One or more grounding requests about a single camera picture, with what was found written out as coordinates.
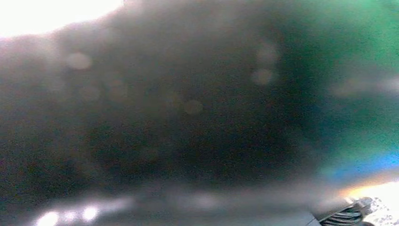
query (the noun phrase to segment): coiled wire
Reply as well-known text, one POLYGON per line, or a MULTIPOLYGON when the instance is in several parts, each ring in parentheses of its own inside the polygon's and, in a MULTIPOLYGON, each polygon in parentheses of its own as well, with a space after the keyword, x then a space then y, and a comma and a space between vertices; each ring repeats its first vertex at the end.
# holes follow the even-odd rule
POLYGON ((360 223, 362 219, 363 216, 359 210, 349 207, 321 221, 320 224, 322 226, 354 226, 360 223))

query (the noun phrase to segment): black cable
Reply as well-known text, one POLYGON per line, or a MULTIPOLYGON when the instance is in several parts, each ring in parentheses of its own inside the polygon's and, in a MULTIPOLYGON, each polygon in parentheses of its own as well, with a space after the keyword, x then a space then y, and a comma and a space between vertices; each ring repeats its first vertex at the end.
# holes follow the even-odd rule
POLYGON ((351 206, 325 220, 322 220, 320 224, 322 226, 354 226, 360 223, 362 219, 362 213, 351 206))

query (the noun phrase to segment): dark blurry object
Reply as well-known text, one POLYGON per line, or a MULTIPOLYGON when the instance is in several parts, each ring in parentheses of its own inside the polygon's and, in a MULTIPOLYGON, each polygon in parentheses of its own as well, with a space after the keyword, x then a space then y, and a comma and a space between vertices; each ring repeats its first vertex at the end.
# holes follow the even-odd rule
POLYGON ((378 1, 139 5, 0 40, 1 225, 283 218, 397 153, 398 21, 378 1))

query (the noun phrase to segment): bright light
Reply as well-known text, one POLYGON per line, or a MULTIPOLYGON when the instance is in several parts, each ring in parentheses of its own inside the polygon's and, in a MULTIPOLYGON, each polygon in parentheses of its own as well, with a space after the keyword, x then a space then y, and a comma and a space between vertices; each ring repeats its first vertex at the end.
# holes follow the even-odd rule
POLYGON ((98 209, 95 207, 87 207, 83 211, 83 219, 86 221, 92 221, 97 217, 98 209))
POLYGON ((67 222, 73 222, 76 218, 76 213, 73 211, 69 211, 65 213, 64 217, 67 222))
POLYGON ((47 33, 122 5, 123 0, 0 0, 0 37, 47 33))
POLYGON ((55 226, 57 222, 58 213, 48 212, 37 221, 36 226, 55 226))

